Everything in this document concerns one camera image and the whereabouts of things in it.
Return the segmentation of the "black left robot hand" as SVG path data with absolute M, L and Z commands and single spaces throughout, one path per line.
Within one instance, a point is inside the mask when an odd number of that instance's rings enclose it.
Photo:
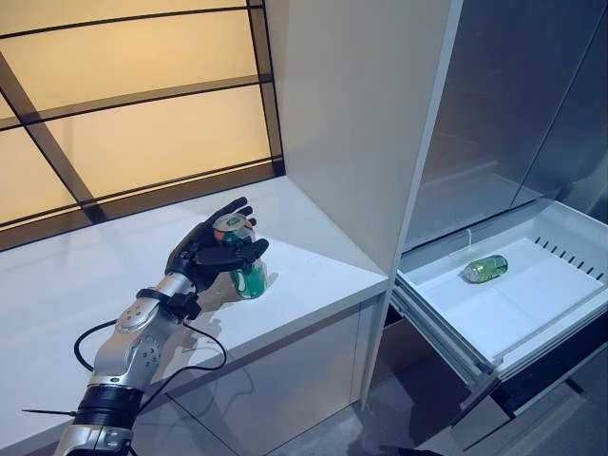
M 210 288 L 218 275 L 253 264 L 269 248 L 269 242 L 260 238 L 244 246 L 219 246 L 213 223 L 221 216 L 241 214 L 249 216 L 253 208 L 241 197 L 220 208 L 206 221 L 196 225 L 173 249 L 167 259 L 164 273 L 186 276 L 198 293 Z

